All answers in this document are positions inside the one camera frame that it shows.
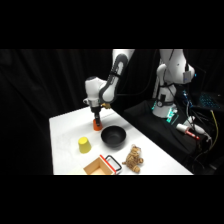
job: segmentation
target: bowl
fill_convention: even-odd
[[[101,138],[108,147],[118,147],[126,139],[126,132],[118,126],[110,126],[102,131]]]

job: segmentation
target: yellow cup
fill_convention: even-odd
[[[79,139],[79,150],[82,154],[88,153],[91,148],[88,138],[83,137]]]

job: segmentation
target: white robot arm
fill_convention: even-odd
[[[96,124],[100,126],[100,111],[103,103],[111,104],[116,100],[117,88],[135,49],[114,49],[113,66],[107,81],[97,77],[86,80],[87,99],[84,103],[90,105],[95,114]]]
[[[173,84],[190,83],[195,70],[188,64],[183,49],[160,49],[160,56],[164,64],[160,65],[157,70],[160,89],[153,114],[167,118],[170,108],[174,106],[176,95],[176,88]]]

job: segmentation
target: table surface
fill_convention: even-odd
[[[101,121],[103,127],[120,126],[127,138],[122,146],[115,149],[107,147],[101,139],[101,132],[93,130],[93,113],[90,108],[84,108],[62,116],[50,119],[51,145],[53,169],[55,175],[67,175],[72,171],[86,167],[99,155],[113,156],[120,164],[126,160],[131,146],[135,144],[142,150],[141,158],[144,163],[140,165],[140,175],[192,175],[176,160],[145,137],[141,132],[129,124],[112,109],[103,109]],[[87,154],[79,151],[78,140],[87,137],[92,149]],[[116,163],[109,161],[116,169]],[[122,166],[119,175],[139,175],[126,166]]]

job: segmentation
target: brown teddy bear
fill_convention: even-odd
[[[131,169],[135,173],[140,172],[140,168],[137,166],[138,164],[142,164],[144,162],[143,159],[139,158],[141,153],[141,149],[132,145],[131,152],[129,153],[126,162],[122,163],[123,165],[127,165],[129,169]]]

